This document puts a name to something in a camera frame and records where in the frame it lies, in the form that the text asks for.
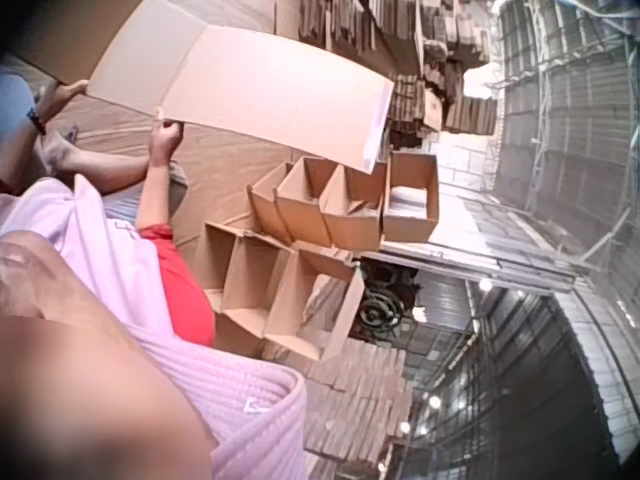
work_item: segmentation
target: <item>light fixture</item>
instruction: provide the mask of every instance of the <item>light fixture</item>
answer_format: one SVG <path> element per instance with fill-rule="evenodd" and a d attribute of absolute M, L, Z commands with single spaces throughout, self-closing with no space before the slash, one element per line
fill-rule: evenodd
<path fill-rule="evenodd" d="M 424 307 L 413 307 L 411 310 L 413 319 L 418 323 L 427 323 L 427 316 L 424 314 Z"/>
<path fill-rule="evenodd" d="M 483 278 L 482 280 L 480 280 L 479 285 L 480 285 L 480 290 L 482 290 L 485 293 L 493 288 L 493 283 L 491 283 L 491 280 L 489 280 L 488 278 Z"/>
<path fill-rule="evenodd" d="M 442 405 L 442 400 L 440 400 L 440 397 L 433 396 L 429 399 L 429 405 L 431 405 L 431 408 L 439 410 Z"/>

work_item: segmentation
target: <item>person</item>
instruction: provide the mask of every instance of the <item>person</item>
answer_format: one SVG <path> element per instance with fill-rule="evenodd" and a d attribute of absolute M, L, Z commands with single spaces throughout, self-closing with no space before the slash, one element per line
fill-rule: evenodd
<path fill-rule="evenodd" d="M 3 142 L 7 190 L 38 123 L 85 87 L 56 85 Z M 0 195 L 2 478 L 305 478 L 300 374 L 180 333 L 212 325 L 168 226 L 182 136 L 154 123 L 136 228 L 80 174 Z"/>
<path fill-rule="evenodd" d="M 24 190 L 25 178 L 33 177 L 27 167 L 34 163 L 34 151 L 49 170 L 82 174 L 101 195 L 122 191 L 146 177 L 146 181 L 140 184 L 134 222 L 137 235 L 150 240 L 156 247 L 173 330 L 187 341 L 211 346 L 215 335 L 213 311 L 175 248 L 173 231 L 168 225 L 170 159 L 181 141 L 182 126 L 162 125 L 161 121 L 157 121 L 149 143 L 150 155 L 146 158 L 82 151 L 65 141 L 56 131 L 39 135 L 46 131 L 45 125 L 74 97 L 84 93 L 86 87 L 86 81 L 70 86 L 53 82 L 38 104 L 30 107 L 30 101 L 25 96 L 30 94 L 26 82 L 15 75 L 0 75 L 0 93 L 7 99 L 0 107 L 3 112 L 0 122 L 0 193 L 2 189 L 14 193 Z M 45 189 L 41 186 L 36 188 L 37 191 Z M 106 204 L 116 212 L 122 212 L 123 202 L 124 215 L 109 215 L 109 208 L 105 210 L 110 219 L 123 220 L 115 222 L 114 228 L 127 230 L 129 227 L 125 222 L 130 205 L 121 197 L 116 202 L 107 200 Z M 35 202 L 30 200 L 30 204 L 35 205 Z"/>

